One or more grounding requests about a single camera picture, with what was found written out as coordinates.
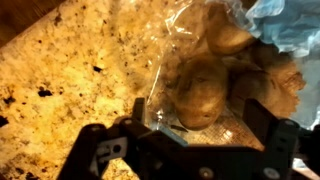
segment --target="speckled countertop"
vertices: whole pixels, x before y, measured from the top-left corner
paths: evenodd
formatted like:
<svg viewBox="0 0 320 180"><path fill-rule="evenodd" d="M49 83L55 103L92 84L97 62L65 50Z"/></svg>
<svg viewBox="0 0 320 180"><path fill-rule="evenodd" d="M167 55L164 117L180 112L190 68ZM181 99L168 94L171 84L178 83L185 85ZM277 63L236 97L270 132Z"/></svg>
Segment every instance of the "speckled countertop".
<svg viewBox="0 0 320 180"><path fill-rule="evenodd" d="M130 113L185 3L68 0L0 49L0 173L55 179L84 125ZM106 174L136 178L120 160Z"/></svg>

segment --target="granite countertop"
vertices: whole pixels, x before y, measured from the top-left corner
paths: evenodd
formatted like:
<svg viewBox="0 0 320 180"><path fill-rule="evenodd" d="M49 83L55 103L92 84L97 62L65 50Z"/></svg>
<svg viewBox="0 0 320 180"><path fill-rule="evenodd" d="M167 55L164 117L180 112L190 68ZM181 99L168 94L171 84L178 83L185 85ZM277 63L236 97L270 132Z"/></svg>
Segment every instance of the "granite countertop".
<svg viewBox="0 0 320 180"><path fill-rule="evenodd" d="M0 173L55 179L80 129L148 96L182 0L68 0L0 49ZM105 179L137 178L121 160Z"/></svg>

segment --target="light blue fabric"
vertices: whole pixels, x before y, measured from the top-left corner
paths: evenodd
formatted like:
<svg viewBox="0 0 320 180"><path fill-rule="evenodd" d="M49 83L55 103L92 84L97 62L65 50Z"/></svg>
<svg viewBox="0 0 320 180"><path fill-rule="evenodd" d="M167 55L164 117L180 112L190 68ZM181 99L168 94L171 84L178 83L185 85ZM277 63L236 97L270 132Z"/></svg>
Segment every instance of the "light blue fabric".
<svg viewBox="0 0 320 180"><path fill-rule="evenodd" d="M295 57L309 55L320 44L320 0L258 0L238 24L266 44Z"/></svg>

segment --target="plastic bag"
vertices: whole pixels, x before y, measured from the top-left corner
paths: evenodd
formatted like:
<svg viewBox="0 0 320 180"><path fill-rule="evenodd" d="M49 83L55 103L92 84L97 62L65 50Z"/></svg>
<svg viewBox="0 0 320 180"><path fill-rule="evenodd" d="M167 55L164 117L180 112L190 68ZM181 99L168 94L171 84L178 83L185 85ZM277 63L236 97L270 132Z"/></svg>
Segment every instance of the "plastic bag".
<svg viewBox="0 0 320 180"><path fill-rule="evenodd" d="M227 106L223 106L215 123L201 131L186 128L177 117L172 99L177 94L174 86L182 78L181 69L194 57L210 54L206 40L209 7L203 0L188 2L165 21L170 38L148 99L149 117L146 124L151 129L160 129L169 135L173 132L178 136L171 137L181 144L185 144L185 141L189 144L243 144L261 149L261 144L251 131Z"/></svg>

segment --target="potato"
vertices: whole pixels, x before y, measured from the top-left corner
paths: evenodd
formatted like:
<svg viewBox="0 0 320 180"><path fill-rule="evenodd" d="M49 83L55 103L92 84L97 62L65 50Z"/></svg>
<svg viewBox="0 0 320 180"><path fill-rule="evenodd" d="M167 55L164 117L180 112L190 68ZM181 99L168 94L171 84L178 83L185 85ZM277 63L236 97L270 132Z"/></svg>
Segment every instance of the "potato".
<svg viewBox="0 0 320 180"><path fill-rule="evenodd" d="M297 97L305 82L288 53L279 53L273 45L257 43L251 50L252 59L272 75L292 96Z"/></svg>
<svg viewBox="0 0 320 180"><path fill-rule="evenodd" d="M210 126L222 112L228 73L217 57L200 54L181 68L172 101L180 123L190 130Z"/></svg>
<svg viewBox="0 0 320 180"><path fill-rule="evenodd" d="M230 94L230 109L242 117L245 100L254 98L278 117L295 111L294 98L264 71L246 72L238 77Z"/></svg>
<svg viewBox="0 0 320 180"><path fill-rule="evenodd" d="M254 37L230 21L224 4L212 3L207 23L207 43L214 54L234 54L254 42Z"/></svg>

